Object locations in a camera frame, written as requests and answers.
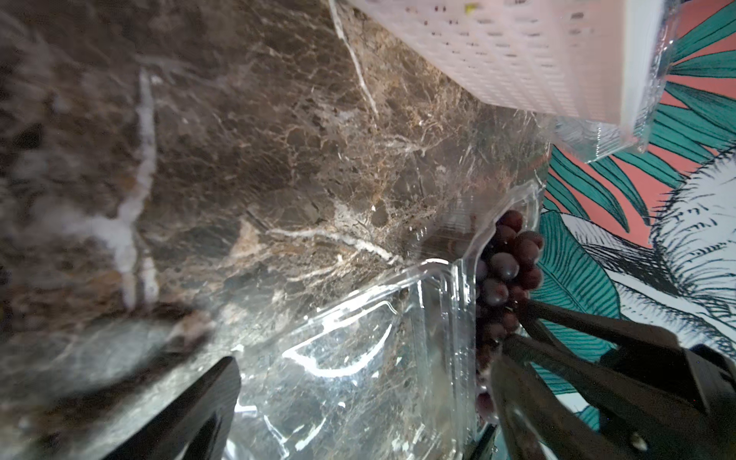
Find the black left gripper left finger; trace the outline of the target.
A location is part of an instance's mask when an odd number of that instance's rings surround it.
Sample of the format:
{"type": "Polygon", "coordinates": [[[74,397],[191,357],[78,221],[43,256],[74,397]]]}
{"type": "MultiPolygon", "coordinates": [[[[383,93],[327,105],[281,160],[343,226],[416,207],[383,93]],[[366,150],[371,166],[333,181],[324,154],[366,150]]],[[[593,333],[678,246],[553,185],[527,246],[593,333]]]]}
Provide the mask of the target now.
{"type": "Polygon", "coordinates": [[[235,358],[222,358],[105,458],[222,458],[241,387],[235,358]]]}

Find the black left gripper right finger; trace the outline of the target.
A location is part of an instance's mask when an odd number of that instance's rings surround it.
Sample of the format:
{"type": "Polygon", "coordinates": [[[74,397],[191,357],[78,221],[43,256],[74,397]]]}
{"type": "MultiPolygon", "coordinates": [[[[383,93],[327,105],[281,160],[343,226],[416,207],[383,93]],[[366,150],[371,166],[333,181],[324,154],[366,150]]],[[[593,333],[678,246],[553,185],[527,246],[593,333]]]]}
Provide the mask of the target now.
{"type": "Polygon", "coordinates": [[[630,458],[507,356],[491,366],[491,393],[512,459],[544,459],[545,449],[558,459],[630,458]]]}

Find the purple grape bunch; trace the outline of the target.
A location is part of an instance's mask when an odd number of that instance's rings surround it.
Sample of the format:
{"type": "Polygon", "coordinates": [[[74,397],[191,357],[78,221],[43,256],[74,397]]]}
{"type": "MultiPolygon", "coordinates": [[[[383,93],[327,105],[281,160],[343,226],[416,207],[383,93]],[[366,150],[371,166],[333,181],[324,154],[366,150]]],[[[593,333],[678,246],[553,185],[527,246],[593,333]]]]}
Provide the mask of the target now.
{"type": "Polygon", "coordinates": [[[544,238],[526,230],[524,224],[521,212],[505,212],[475,268],[475,408],[479,419],[492,425],[498,417],[491,396],[491,364],[500,354],[504,339],[521,329],[519,306],[542,285],[538,261],[544,238]]]}

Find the clear plastic clamshell container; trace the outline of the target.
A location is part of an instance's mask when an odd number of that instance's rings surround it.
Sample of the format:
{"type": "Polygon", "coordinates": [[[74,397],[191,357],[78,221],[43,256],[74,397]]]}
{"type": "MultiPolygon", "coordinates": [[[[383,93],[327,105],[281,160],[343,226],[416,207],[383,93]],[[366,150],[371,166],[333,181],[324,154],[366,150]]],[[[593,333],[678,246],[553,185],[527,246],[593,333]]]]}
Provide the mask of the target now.
{"type": "Polygon", "coordinates": [[[239,346],[227,459],[460,459],[473,446],[476,264],[507,211],[540,219],[521,184],[483,210],[462,197],[412,263],[262,345],[239,346]]]}

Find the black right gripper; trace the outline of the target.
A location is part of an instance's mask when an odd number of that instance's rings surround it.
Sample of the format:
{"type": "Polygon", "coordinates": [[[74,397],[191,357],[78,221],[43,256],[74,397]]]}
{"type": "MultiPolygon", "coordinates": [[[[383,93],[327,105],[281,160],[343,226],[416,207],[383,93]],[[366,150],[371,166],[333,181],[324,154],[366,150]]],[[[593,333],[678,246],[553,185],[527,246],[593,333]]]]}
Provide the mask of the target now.
{"type": "Polygon", "coordinates": [[[531,376],[537,364],[571,383],[598,409],[600,434],[634,458],[735,457],[735,365],[725,356],[703,344],[682,348],[661,327],[536,300],[522,301],[517,317],[536,340],[511,337],[503,356],[531,376]],[[581,360],[541,319],[603,339],[619,350],[608,352],[599,363],[581,360]]]}

